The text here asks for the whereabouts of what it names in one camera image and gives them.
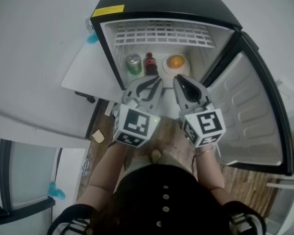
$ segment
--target black top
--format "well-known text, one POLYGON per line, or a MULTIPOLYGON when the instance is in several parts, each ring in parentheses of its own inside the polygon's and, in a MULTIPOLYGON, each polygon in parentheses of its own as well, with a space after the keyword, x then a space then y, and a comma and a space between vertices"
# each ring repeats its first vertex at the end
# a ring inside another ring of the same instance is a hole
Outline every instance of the black top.
POLYGON ((126 14, 131 14, 130 18, 161 16, 242 28, 221 0, 100 0, 96 9, 123 4, 125 5, 123 13, 95 17, 92 21, 101 21, 102 18, 109 18, 107 21, 110 21, 113 17, 117 17, 115 20, 118 20, 121 19, 119 16, 125 19, 126 14))
MULTIPOLYGON (((171 165, 153 164, 131 172, 120 182, 110 204, 114 200, 118 200, 118 204, 108 216, 119 219, 118 232, 128 234, 231 234, 229 221, 231 215, 236 213, 252 214, 265 227, 263 219, 249 207, 236 201, 221 206, 193 175, 171 165)), ((64 211, 55 220, 53 228, 72 218, 91 217, 86 205, 79 205, 79 208, 83 208, 82 213, 72 211, 74 206, 70 208, 71 211, 64 211)), ((99 217, 98 212, 93 210, 94 213, 95 219, 99 217)))

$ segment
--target fridge shelf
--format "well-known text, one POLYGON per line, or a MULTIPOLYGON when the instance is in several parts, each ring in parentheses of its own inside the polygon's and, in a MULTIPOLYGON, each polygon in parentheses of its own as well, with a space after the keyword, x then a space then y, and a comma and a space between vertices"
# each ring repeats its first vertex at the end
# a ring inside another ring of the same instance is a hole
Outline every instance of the fridge shelf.
POLYGON ((114 46, 146 44, 215 47, 207 27, 199 23, 144 20, 118 24, 114 46))

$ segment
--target refrigerator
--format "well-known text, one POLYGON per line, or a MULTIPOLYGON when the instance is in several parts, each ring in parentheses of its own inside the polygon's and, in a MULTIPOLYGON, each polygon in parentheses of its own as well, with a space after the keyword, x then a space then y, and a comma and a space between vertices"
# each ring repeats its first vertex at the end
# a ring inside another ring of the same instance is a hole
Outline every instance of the refrigerator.
POLYGON ((173 90, 167 60, 182 56, 185 74, 202 83, 222 111, 220 163, 293 174, 290 126, 275 81, 257 45, 221 0, 100 0, 91 24, 120 90, 145 75, 144 68, 136 75, 128 71, 130 54, 143 62, 152 53, 165 90, 173 90))
POLYGON ((0 225, 55 205, 48 196, 57 148, 0 139, 0 225))

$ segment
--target black fridge top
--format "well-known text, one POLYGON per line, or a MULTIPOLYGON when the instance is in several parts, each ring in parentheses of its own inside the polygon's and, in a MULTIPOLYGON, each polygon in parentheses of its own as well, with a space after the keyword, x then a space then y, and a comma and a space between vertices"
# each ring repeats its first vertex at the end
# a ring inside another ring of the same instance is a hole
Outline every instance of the black fridge top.
POLYGON ((132 14, 130 18, 140 18, 153 14, 155 17, 181 18, 218 24, 221 26, 241 29, 232 12, 221 0, 100 0, 96 9, 115 5, 124 5, 123 15, 132 14))

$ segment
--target orange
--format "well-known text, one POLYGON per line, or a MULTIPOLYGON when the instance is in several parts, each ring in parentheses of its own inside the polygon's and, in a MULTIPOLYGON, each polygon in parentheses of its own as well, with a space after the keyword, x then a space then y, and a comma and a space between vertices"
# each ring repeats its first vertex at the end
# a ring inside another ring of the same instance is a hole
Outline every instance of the orange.
POLYGON ((182 57, 180 55, 174 55, 169 58, 168 66, 171 69, 178 69, 182 65, 184 65, 184 63, 185 63, 184 57, 182 57))

